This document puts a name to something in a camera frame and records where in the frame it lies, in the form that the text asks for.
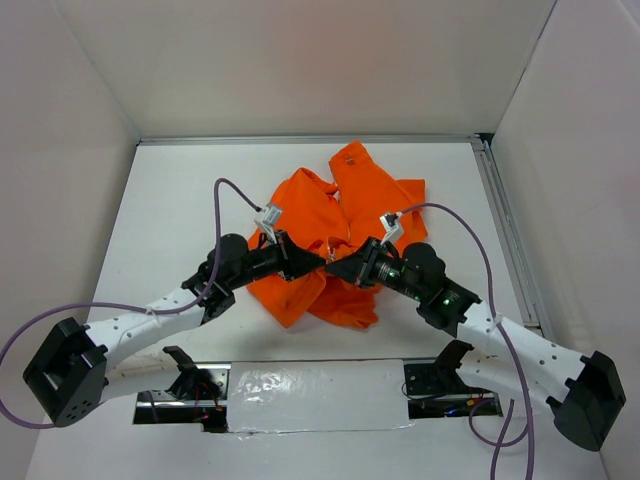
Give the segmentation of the orange jacket with pink lining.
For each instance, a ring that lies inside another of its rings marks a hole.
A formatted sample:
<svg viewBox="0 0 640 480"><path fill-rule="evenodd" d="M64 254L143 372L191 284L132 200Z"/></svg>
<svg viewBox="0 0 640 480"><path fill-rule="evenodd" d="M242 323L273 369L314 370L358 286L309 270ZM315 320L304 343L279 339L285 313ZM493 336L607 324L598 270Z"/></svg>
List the orange jacket with pink lining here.
<svg viewBox="0 0 640 480"><path fill-rule="evenodd" d="M424 180L392 177L360 142L337 152L329 168L332 181L300 168L271 197L283 211L277 228L326 260L329 248L337 251L339 260L355 252L368 237L382 238L381 215L426 200ZM322 269L292 282L272 275L250 284L248 291L285 328L306 313L353 329L367 329L378 321L378 288L358 289Z"/></svg>

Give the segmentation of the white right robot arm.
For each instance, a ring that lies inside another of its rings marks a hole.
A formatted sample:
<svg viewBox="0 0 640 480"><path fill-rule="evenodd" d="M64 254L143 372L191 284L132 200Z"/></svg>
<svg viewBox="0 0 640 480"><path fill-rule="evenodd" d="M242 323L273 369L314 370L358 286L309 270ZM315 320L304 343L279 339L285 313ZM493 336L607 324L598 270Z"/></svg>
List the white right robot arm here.
<svg viewBox="0 0 640 480"><path fill-rule="evenodd" d="M575 445L599 451L626 396L613 360L564 348L501 316L445 274L445 264L425 243L403 255L369 238L327 272L359 288L384 286L417 301L427 324L452 336L440 355L436 379L448 392L465 385L513 400L528 399L549 413L556 429Z"/></svg>

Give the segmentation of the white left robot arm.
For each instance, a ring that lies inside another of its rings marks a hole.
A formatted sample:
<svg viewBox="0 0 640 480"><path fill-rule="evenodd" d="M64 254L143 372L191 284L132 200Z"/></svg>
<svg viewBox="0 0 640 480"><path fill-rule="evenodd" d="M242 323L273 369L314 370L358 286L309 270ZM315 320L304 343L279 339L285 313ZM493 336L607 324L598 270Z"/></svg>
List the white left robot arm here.
<svg viewBox="0 0 640 480"><path fill-rule="evenodd" d="M323 268L321 256L278 230L274 241L249 247L239 234L220 238L195 274L142 312L79 324L59 321L23 372L23 380L57 428L85 418L100 404L143 391L192 399L221 396L218 379L165 339L196 329L235 303L235 290L271 275L286 281Z"/></svg>

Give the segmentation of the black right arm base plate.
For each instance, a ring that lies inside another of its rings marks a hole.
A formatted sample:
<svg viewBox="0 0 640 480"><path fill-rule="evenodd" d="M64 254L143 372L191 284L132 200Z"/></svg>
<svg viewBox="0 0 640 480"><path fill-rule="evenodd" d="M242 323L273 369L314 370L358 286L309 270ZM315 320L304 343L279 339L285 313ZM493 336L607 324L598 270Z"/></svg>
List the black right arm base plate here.
<svg viewBox="0 0 640 480"><path fill-rule="evenodd" d="M493 393L467 386L454 370L435 362L405 363L404 374L401 393L412 420L468 417L473 408L478 416L501 414Z"/></svg>

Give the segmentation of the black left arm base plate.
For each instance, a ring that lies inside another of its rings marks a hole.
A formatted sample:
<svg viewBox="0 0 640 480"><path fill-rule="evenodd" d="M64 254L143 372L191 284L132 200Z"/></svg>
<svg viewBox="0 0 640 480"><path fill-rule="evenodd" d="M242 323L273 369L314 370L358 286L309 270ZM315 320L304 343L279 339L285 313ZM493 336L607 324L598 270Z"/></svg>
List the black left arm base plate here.
<svg viewBox="0 0 640 480"><path fill-rule="evenodd" d="M226 433L231 364L200 363L192 380L178 377L165 390L137 395L134 425L198 425L204 432Z"/></svg>

